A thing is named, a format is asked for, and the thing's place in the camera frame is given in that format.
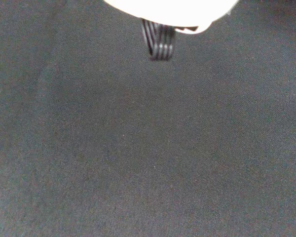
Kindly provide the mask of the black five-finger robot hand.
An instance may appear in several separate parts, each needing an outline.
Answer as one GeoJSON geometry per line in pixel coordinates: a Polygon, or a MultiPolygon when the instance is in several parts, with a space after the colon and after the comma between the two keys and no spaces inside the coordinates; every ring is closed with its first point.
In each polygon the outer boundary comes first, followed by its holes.
{"type": "Polygon", "coordinates": [[[176,33],[199,34],[229,14],[237,0],[108,0],[106,3],[142,22],[143,36],[153,61],[168,61],[176,33]]]}

